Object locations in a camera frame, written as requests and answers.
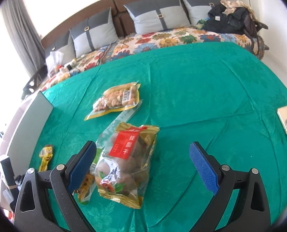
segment snack bag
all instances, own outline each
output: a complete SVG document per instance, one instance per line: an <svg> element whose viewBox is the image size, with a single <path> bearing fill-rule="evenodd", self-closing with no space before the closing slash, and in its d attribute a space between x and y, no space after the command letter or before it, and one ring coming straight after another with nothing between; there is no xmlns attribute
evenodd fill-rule
<svg viewBox="0 0 287 232"><path fill-rule="evenodd" d="M158 131L152 125L118 125L95 168L101 196L130 208L142 206Z"/></svg>
<svg viewBox="0 0 287 232"><path fill-rule="evenodd" d="M109 88L101 98L96 100L93 104L93 110L84 120L135 107L139 103L139 87L140 84L132 82Z"/></svg>
<svg viewBox="0 0 287 232"><path fill-rule="evenodd" d="M43 149L41 149L39 157L41 158L41 164L38 171L47 171L48 164L53 157L53 145L46 145Z"/></svg>
<svg viewBox="0 0 287 232"><path fill-rule="evenodd" d="M89 203L91 195L95 189L95 186L93 185L94 182L95 182L94 175L92 175L90 172L87 173L86 176L84 177L83 182L80 185L80 188L73 192L73 195L77 194L77 199L79 203L81 204Z"/></svg>

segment floral bedspread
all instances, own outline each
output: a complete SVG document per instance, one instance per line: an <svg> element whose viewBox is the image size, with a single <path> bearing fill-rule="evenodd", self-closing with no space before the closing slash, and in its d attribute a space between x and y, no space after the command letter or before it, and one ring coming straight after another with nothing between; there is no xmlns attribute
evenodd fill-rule
<svg viewBox="0 0 287 232"><path fill-rule="evenodd" d="M261 37L254 40L254 48L251 49L251 40L246 35L238 34L218 34L198 30L194 27L179 28L163 32L148 33L143 35L130 35L118 40L116 43L93 51L77 60L77 65L70 72L62 74L61 72L52 78L45 80L39 87L44 91L57 83L75 76L80 72L102 65L104 63L117 60L129 55L140 52L171 47L183 44L205 43L205 42L233 42L248 50L257 53L255 56L262 59L264 56L264 41Z"/></svg>
<svg viewBox="0 0 287 232"><path fill-rule="evenodd" d="M106 61L108 62L128 55L164 47L205 42L233 42L253 53L251 50L251 40L246 35L217 34L215 32L207 32L190 27L165 32L127 36L125 39L118 42L118 44L112 50L111 57L107 57ZM262 59L262 50L264 50L263 47L264 46L260 46L260 51L256 55L259 59ZM254 53L258 52L258 44L256 39L254 39L253 51Z"/></svg>

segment blue gripper pad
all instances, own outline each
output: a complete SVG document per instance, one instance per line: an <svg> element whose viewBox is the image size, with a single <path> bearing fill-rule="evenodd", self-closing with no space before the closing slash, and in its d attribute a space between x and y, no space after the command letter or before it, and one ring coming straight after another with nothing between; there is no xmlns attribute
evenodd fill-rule
<svg viewBox="0 0 287 232"><path fill-rule="evenodd" d="M189 147L189 156L208 191L214 195L219 189L217 175L195 143Z"/></svg>
<svg viewBox="0 0 287 232"><path fill-rule="evenodd" d="M69 174L69 183L67 187L69 193L72 194L74 190L80 187L85 175L90 170L95 155L96 144L95 142L92 142Z"/></svg>

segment screw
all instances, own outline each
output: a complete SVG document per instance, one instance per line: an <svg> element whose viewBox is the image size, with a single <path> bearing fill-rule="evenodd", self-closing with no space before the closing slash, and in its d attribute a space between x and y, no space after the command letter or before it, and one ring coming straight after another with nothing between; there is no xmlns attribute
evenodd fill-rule
<svg viewBox="0 0 287 232"><path fill-rule="evenodd" d="M65 166L64 166L63 164L59 164L59 165L56 166L56 169L57 169L57 170L63 170L64 167L65 167Z"/></svg>
<svg viewBox="0 0 287 232"><path fill-rule="evenodd" d="M35 171L35 169L33 168L33 167L31 167L31 168L29 168L28 170L27 170L27 173L28 174L31 174L31 173L33 173Z"/></svg>
<svg viewBox="0 0 287 232"><path fill-rule="evenodd" d="M252 168L252 173L254 173L254 174L258 174L258 173L259 173L259 171L258 171L256 168Z"/></svg>
<svg viewBox="0 0 287 232"><path fill-rule="evenodd" d="M224 171L229 171L229 170L230 170L229 165L222 165L221 168L222 168Z"/></svg>

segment clothing pile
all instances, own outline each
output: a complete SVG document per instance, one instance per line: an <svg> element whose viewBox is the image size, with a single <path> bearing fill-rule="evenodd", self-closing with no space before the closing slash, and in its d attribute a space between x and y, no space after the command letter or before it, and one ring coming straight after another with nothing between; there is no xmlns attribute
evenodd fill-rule
<svg viewBox="0 0 287 232"><path fill-rule="evenodd" d="M210 19L205 22L204 30L223 34L245 34L251 39L252 49L254 47L253 38L259 41L257 35L259 29L256 26L260 25L260 28L268 29L267 25L257 21L254 10L239 0L234 2L221 0L209 11L208 16Z"/></svg>

